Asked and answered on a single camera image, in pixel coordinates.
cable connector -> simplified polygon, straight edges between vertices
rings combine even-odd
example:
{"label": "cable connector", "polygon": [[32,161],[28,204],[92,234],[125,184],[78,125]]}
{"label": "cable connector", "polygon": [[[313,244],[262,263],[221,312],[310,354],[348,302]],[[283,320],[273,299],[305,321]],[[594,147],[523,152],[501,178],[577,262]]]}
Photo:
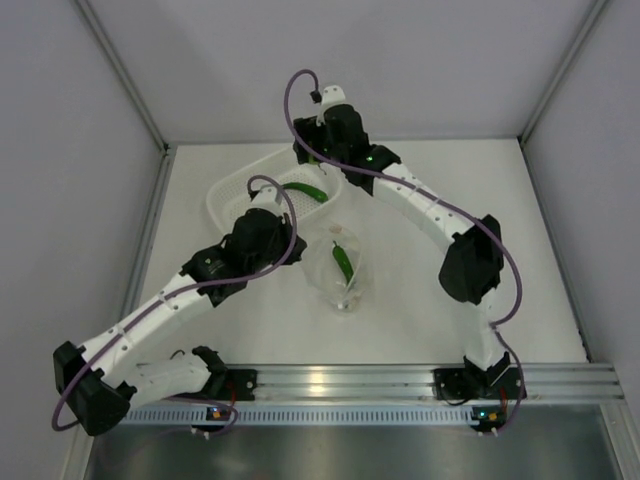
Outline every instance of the cable connector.
{"label": "cable connector", "polygon": [[313,92],[309,92],[309,96],[311,97],[311,100],[313,101],[313,103],[322,102],[322,94],[320,93],[320,90],[314,90]]}

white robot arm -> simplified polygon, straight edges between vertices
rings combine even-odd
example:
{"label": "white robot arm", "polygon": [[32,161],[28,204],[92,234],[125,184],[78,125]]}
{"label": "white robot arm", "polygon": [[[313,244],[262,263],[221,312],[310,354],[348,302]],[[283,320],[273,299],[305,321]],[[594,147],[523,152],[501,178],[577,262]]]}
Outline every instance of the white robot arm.
{"label": "white robot arm", "polygon": [[[340,168],[351,184],[391,205],[426,233],[445,256],[438,275],[441,286],[469,309],[466,321],[456,322],[464,349],[464,371],[443,378],[439,398],[492,395],[510,365],[489,315],[504,266],[502,252],[469,218],[445,208],[400,157],[382,145],[369,143],[360,114],[346,103],[342,88],[328,85],[311,92],[311,97],[319,104],[318,115],[292,122],[298,163],[324,157],[322,160]],[[500,224],[491,215],[477,222],[500,238]]]}
{"label": "white robot arm", "polygon": [[[233,231],[220,244],[197,252],[156,296],[79,347],[65,342],[54,352],[56,387],[61,394],[90,364],[65,399],[89,435],[113,428],[130,408],[174,395],[228,399],[223,390],[234,375],[242,378],[242,385],[255,383],[254,370],[228,371],[207,347],[152,364],[140,360],[186,322],[247,284],[202,286],[202,282],[248,277],[287,254],[293,230],[281,202],[276,188],[263,186],[254,192],[251,208],[236,220]],[[297,262],[305,248],[304,240],[296,236],[283,264]]]}

clear plastic cup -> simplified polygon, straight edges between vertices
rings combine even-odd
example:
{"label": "clear plastic cup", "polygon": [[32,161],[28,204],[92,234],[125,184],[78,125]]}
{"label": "clear plastic cup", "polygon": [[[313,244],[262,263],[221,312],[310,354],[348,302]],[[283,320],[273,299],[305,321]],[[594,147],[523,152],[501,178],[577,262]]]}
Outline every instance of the clear plastic cup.
{"label": "clear plastic cup", "polygon": [[336,223],[316,228],[302,254],[307,282],[343,312],[355,310],[369,284],[369,267],[358,237]]}

cable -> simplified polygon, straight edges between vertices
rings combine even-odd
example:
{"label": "cable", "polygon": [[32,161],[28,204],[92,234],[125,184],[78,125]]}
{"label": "cable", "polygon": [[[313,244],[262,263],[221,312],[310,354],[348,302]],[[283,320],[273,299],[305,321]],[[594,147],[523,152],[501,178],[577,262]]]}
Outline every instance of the cable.
{"label": "cable", "polygon": [[181,353],[183,357],[186,355],[186,353],[184,353],[184,350],[178,349],[175,352],[173,352],[173,355],[169,357],[169,360],[173,360],[174,358],[176,358],[176,355],[179,353]]}
{"label": "cable", "polygon": [[[257,280],[258,278],[262,278],[262,277],[270,274],[271,272],[273,272],[277,268],[279,268],[289,258],[289,256],[291,255],[291,252],[293,252],[293,249],[295,247],[296,238],[298,236],[298,221],[296,219],[296,213],[295,213],[295,209],[294,209],[294,206],[293,206],[293,202],[291,201],[291,198],[289,197],[287,192],[284,190],[284,188],[282,188],[282,186],[279,183],[277,183],[274,179],[272,179],[271,177],[267,177],[266,175],[254,175],[253,177],[251,177],[249,179],[249,181],[247,182],[247,188],[249,189],[249,191],[251,191],[251,185],[256,180],[264,180],[264,181],[270,183],[271,185],[273,185],[278,190],[278,193],[280,195],[282,195],[282,198],[284,199],[284,201],[287,203],[287,206],[289,207],[290,216],[287,215],[286,213],[284,213],[283,215],[284,215],[285,219],[289,219],[289,221],[291,223],[291,238],[289,240],[289,245],[287,246],[287,249],[285,250],[285,252],[282,255],[282,257],[280,257],[278,259],[278,261],[276,261],[270,267],[266,268],[265,270],[262,270],[261,272],[258,272],[258,273],[252,274],[252,275],[245,275],[245,276],[242,276],[242,277],[227,278],[227,279],[221,279],[221,280],[210,280],[208,282],[200,282],[200,283],[196,283],[196,284],[193,284],[193,285],[188,285],[186,287],[178,288],[178,289],[168,293],[167,295],[165,295],[165,299],[166,300],[169,300],[171,298],[177,297],[181,293],[185,293],[185,292],[188,292],[190,290],[196,290],[196,289],[203,288],[203,287],[217,287],[217,286],[221,286],[221,285],[230,285],[230,284],[234,284],[234,283],[244,283],[244,282]],[[142,320],[144,320],[144,318],[147,315],[149,315],[151,312],[153,312],[156,308],[158,308],[162,304],[163,304],[163,302],[158,300],[158,301],[152,303],[151,305],[149,305],[147,308],[145,308],[138,315],[136,315],[135,318],[133,320],[131,320],[131,322],[129,322],[122,329],[121,332],[119,332],[111,340],[109,340],[109,342],[107,342],[104,345],[104,347],[102,347],[98,351],[98,353],[96,353],[93,357],[91,357],[91,359],[89,359],[89,361],[78,371],[78,373],[76,373],[76,375],[71,379],[71,381],[69,382],[67,387],[60,394],[60,398],[58,399],[58,403],[56,404],[56,407],[55,407],[55,409],[53,411],[53,416],[51,417],[51,428],[53,428],[54,431],[63,432],[65,430],[69,430],[70,428],[75,427],[76,425],[78,425],[80,423],[77,420],[73,421],[71,423],[68,423],[67,425],[60,425],[58,423],[58,420],[60,419],[60,413],[62,412],[62,408],[64,407],[65,403],[67,402],[67,400],[69,398],[69,395],[71,394],[73,389],[76,387],[76,385],[78,385],[78,382],[80,382],[80,379],[91,369],[91,366],[95,362],[97,362],[103,355],[105,355],[111,348],[113,348],[113,346],[118,342],[118,340],[120,340],[120,338],[122,338],[122,336],[125,333],[127,333],[127,332],[131,331],[131,329],[135,328],[136,325],[138,325]]]}
{"label": "cable", "polygon": [[404,187],[410,188],[411,190],[416,190],[418,193],[420,193],[422,196],[428,198],[429,200],[431,200],[432,202],[438,202],[440,205],[442,205],[443,207],[451,210],[452,212],[457,213],[458,215],[460,215],[463,218],[466,218],[467,220],[469,220],[471,223],[473,223],[476,227],[478,227],[485,235],[487,235],[491,241],[498,247],[498,249],[500,249],[500,251],[502,252],[502,254],[504,255],[504,258],[507,260],[507,263],[509,263],[509,266],[511,267],[511,270],[513,271],[513,277],[515,279],[515,283],[516,283],[516,298],[515,301],[513,303],[513,307],[511,307],[511,310],[501,319],[499,320],[495,320],[493,322],[490,322],[490,326],[492,328],[492,330],[494,331],[496,338],[498,339],[498,342],[509,352],[511,353],[511,355],[513,356],[515,362],[516,362],[516,367],[518,368],[518,371],[520,373],[520,391],[518,394],[518,399],[516,400],[516,404],[514,405],[514,408],[511,412],[511,415],[509,416],[509,419],[507,420],[507,422],[503,425],[503,427],[500,430],[503,430],[507,425],[509,425],[511,422],[511,418],[514,416],[514,414],[518,411],[518,409],[520,408],[520,403],[522,402],[522,397],[524,396],[524,375],[523,375],[523,371],[522,371],[522,364],[520,363],[520,359],[518,358],[518,356],[515,354],[515,352],[513,351],[513,349],[507,344],[507,342],[505,342],[504,338],[502,338],[502,335],[500,335],[500,333],[498,332],[497,328],[500,325],[504,325],[505,323],[507,323],[509,320],[511,320],[516,312],[520,309],[520,305],[522,304],[522,277],[520,276],[520,270],[518,269],[518,266],[516,265],[515,260],[513,259],[513,257],[511,256],[511,253],[509,253],[509,251],[506,249],[506,247],[502,244],[502,242],[500,241],[500,239],[491,231],[489,230],[480,220],[478,220],[477,218],[475,218],[473,215],[471,215],[470,213],[468,213],[467,211],[461,209],[460,207],[457,207],[456,205],[453,205],[452,203],[449,203],[441,198],[436,197],[435,195],[433,195],[430,192],[427,192],[426,190],[424,190],[423,188],[420,187],[416,187],[416,185],[414,185],[413,183],[407,181],[407,180],[403,180],[401,178],[396,178],[396,177],[392,177],[390,175],[386,175],[384,173],[381,172],[372,172],[370,170],[367,170],[366,168],[359,168],[359,167],[354,167],[351,165],[345,165],[335,159],[332,158],[328,158],[324,155],[322,155],[319,152],[316,152],[315,150],[313,150],[309,145],[307,145],[307,143],[302,139],[302,137],[300,137],[300,135],[298,134],[298,132],[296,131],[295,127],[293,126],[293,121],[291,119],[291,112],[289,111],[289,97],[291,96],[291,89],[293,87],[293,84],[296,82],[296,80],[298,78],[300,78],[303,75],[309,75],[314,82],[314,91],[317,91],[320,87],[320,82],[318,81],[318,75],[316,75],[316,73],[313,70],[310,69],[302,69],[297,71],[296,73],[293,74],[293,76],[289,79],[289,82],[287,83],[287,87],[285,88],[285,92],[284,92],[284,118],[285,121],[287,123],[287,127],[289,128],[289,131],[291,132],[291,134],[293,135],[293,137],[295,138],[296,142],[298,142],[298,144],[309,154],[312,155],[314,158],[316,158],[317,160],[320,160],[321,162],[327,163],[329,165],[332,165],[334,167],[339,168],[340,170],[346,170],[346,171],[350,171],[350,172],[354,172],[354,173],[359,173],[362,175],[369,175],[371,177],[376,177],[376,178],[381,178],[383,180],[387,180],[389,182],[393,182],[393,183],[397,183],[398,185],[402,185]]}

metal floor panel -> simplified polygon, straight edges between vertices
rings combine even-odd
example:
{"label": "metal floor panel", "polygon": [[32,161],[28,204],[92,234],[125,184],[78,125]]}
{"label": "metal floor panel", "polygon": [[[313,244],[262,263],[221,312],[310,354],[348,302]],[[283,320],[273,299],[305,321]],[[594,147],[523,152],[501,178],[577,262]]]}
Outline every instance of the metal floor panel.
{"label": "metal floor panel", "polygon": [[[238,427],[206,441],[183,427],[100,437],[85,480],[609,480],[621,478],[596,406],[526,407],[498,438],[466,427]],[[126,459],[145,442],[148,446]]]}

